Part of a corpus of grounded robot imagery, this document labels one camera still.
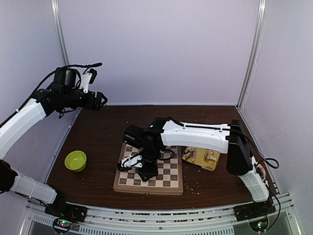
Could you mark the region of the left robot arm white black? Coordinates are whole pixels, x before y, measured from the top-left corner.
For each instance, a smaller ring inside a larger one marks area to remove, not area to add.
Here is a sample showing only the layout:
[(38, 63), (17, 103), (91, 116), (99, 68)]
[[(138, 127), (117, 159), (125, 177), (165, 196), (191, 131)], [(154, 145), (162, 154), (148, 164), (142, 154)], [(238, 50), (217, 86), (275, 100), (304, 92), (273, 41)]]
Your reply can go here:
[(4, 161), (4, 157), (12, 146), (36, 123), (42, 121), (54, 112), (59, 118), (64, 114), (78, 109), (99, 111), (108, 99), (102, 92), (92, 92), (89, 86), (94, 82), (96, 67), (102, 63), (83, 65), (85, 69), (80, 73), (80, 65), (58, 67), (48, 74), (53, 76), (50, 85), (42, 89), (38, 85), (29, 98), (0, 125), (0, 191), (12, 191), (41, 202), (53, 210), (59, 217), (66, 217), (70, 213), (70, 206), (66, 203), (66, 196), (58, 189), (32, 179), (11, 168)]

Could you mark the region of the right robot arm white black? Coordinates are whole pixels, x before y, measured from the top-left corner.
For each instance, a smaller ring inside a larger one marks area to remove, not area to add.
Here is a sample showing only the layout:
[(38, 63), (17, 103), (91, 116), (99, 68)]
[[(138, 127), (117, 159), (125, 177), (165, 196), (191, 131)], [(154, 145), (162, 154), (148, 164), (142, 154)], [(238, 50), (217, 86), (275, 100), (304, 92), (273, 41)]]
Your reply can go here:
[(252, 196), (254, 202), (250, 210), (253, 215), (261, 216), (269, 209), (270, 191), (266, 177), (251, 151), (253, 141), (245, 134), (239, 120), (210, 125), (157, 117), (144, 128), (129, 125), (124, 131), (123, 142), (140, 152), (123, 158), (117, 165), (118, 170), (138, 168), (144, 182), (158, 175), (157, 161), (163, 160), (161, 152), (168, 151), (172, 146), (209, 149), (226, 154), (227, 172), (238, 176)]

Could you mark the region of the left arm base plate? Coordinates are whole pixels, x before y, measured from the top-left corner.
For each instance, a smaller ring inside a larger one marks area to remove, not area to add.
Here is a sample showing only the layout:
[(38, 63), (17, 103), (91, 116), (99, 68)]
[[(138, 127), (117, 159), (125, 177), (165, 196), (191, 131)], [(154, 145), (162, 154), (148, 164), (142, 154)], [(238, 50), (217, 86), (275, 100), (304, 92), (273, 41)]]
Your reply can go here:
[(59, 209), (52, 208), (52, 206), (47, 206), (45, 208), (45, 213), (65, 219), (70, 222), (85, 222), (88, 209), (83, 206), (78, 206), (74, 204), (66, 203), (65, 211), (61, 212)]

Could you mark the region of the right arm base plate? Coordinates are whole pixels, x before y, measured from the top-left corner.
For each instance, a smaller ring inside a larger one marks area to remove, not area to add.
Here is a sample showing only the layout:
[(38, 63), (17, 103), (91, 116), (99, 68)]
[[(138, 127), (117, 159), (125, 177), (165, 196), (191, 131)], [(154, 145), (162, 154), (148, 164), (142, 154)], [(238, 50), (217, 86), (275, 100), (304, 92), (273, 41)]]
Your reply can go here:
[(250, 203), (234, 207), (237, 221), (255, 219), (276, 212), (276, 207), (271, 202)]

